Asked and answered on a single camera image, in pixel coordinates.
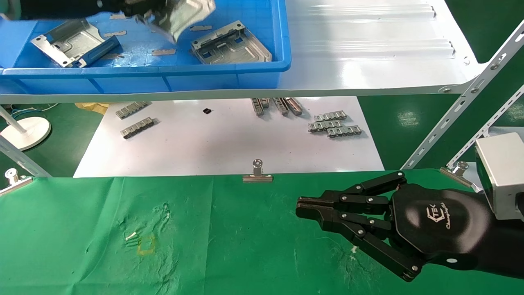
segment white pole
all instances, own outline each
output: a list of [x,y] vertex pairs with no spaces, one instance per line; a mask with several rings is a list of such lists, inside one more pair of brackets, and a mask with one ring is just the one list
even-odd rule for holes
[[11,126],[13,126],[16,131],[20,132],[20,134],[27,132],[27,130],[20,126],[20,124],[18,124],[18,122],[13,119],[13,117],[11,117],[11,115],[2,107],[0,107],[0,115],[7,121],[7,123],[11,124]]

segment green floor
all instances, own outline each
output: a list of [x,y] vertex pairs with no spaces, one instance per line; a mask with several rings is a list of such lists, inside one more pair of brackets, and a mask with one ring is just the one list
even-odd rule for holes
[[[520,23],[524,12],[523,0],[505,0],[503,5],[494,0],[477,0],[474,4],[465,0],[446,2],[479,62],[490,59]],[[446,164],[524,83],[523,68],[524,49],[482,91],[417,167]],[[359,97],[385,169],[399,168],[457,97],[455,94]],[[39,115],[51,122],[53,131],[44,143],[27,154],[53,176],[72,176],[102,116],[77,109],[73,104],[60,104]],[[524,99],[516,102],[497,125],[524,127]],[[471,160],[472,154],[467,153],[464,158]],[[0,171],[12,166],[12,161],[0,155]]]

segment white shelf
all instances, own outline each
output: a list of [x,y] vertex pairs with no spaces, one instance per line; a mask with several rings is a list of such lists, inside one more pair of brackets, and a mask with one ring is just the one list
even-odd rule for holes
[[286,0],[293,61],[278,89],[5,95],[2,103],[462,93],[479,65],[444,0]]
[[[249,99],[158,101],[120,120],[108,109],[74,177],[379,171],[384,167],[356,97],[298,98],[304,114],[283,117],[273,103],[259,118]],[[213,112],[205,114],[203,109]],[[329,139],[311,134],[313,115],[344,110],[363,134]],[[146,118],[160,123],[125,140],[120,130]]]

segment black glove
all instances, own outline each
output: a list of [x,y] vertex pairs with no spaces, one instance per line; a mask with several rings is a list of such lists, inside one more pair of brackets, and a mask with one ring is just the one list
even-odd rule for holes
[[165,4],[166,0],[20,0],[21,19],[74,19],[100,12],[133,16]]

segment metal binder clip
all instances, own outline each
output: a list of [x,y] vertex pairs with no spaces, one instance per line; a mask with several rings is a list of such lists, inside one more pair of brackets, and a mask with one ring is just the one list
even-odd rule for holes
[[18,177],[18,171],[15,168],[11,168],[5,172],[5,178],[9,181],[9,186],[0,191],[0,196],[10,193],[24,185],[32,182],[31,177],[22,176],[22,179]]
[[458,183],[467,186],[473,187],[474,183],[464,178],[464,172],[469,168],[469,165],[466,162],[458,161],[453,164],[453,168],[450,170],[447,167],[441,167],[440,173],[446,175],[447,177],[457,181]]
[[272,175],[264,175],[262,173],[262,160],[256,159],[253,161],[253,174],[244,175],[242,177],[244,183],[253,183],[253,182],[273,182]]

